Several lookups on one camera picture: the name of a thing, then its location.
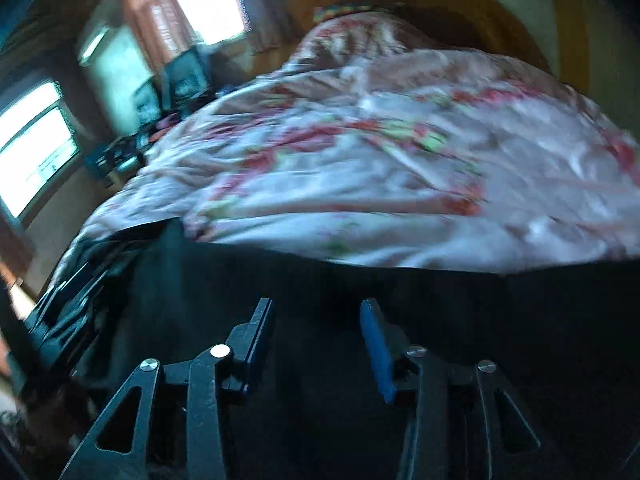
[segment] ceiling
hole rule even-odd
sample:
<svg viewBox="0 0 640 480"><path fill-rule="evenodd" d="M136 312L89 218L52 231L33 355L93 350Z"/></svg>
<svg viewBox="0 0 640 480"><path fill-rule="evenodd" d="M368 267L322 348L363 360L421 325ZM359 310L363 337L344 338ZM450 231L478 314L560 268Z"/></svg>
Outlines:
<svg viewBox="0 0 640 480"><path fill-rule="evenodd" d="M0 76L62 43L74 43L101 0L35 0L0 51Z"/></svg>

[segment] bedspread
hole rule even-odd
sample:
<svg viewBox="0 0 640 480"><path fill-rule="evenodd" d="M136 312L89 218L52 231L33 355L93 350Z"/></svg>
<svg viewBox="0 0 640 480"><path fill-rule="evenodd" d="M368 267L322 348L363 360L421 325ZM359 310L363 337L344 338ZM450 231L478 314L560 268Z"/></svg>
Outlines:
<svg viewBox="0 0 640 480"><path fill-rule="evenodd" d="M363 266L639 253L635 141L552 76L420 45L320 68L301 56L308 41L171 130L79 237L181 216L201 242Z"/></svg>

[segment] round metal joint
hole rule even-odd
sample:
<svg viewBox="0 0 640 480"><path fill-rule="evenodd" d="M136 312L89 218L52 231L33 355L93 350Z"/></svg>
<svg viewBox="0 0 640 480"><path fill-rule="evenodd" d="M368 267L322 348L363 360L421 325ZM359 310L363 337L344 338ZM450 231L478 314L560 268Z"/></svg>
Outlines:
<svg viewBox="0 0 640 480"><path fill-rule="evenodd" d="M489 359L485 359L478 363L478 369L485 374L492 374L497 370L497 366L493 361L489 361Z"/></svg>
<svg viewBox="0 0 640 480"><path fill-rule="evenodd" d="M404 353L407 357L420 358L426 355L427 349L424 346L411 345L404 351Z"/></svg>
<svg viewBox="0 0 640 480"><path fill-rule="evenodd" d="M225 344L215 345L211 347L210 353L211 355L213 355L213 357L222 359L223 357L231 354L231 348L229 348L229 346Z"/></svg>
<svg viewBox="0 0 640 480"><path fill-rule="evenodd" d="M143 372L152 372L156 368L158 368L158 360L157 359L145 359L140 363L140 369Z"/></svg>

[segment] wooden furniture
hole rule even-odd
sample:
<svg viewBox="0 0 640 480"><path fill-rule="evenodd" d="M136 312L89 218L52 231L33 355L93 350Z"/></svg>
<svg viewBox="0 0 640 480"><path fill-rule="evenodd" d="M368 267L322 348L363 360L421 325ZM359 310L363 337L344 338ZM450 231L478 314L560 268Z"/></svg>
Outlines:
<svg viewBox="0 0 640 480"><path fill-rule="evenodd" d="M316 7L334 4L407 4L405 19L443 44L479 48L521 59L549 72L525 26L497 0L291 0L287 10L300 32L313 27Z"/></svg>

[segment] headboard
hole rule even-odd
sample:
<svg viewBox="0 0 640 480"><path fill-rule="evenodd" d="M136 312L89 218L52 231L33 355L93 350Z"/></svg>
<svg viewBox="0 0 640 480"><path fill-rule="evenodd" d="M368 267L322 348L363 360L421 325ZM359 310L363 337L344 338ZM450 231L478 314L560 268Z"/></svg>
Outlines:
<svg viewBox="0 0 640 480"><path fill-rule="evenodd" d="M287 6L302 32L313 27L316 7L335 4L406 4L396 15L443 44L517 57L546 72L549 65L525 26L497 0L291 0Z"/></svg>

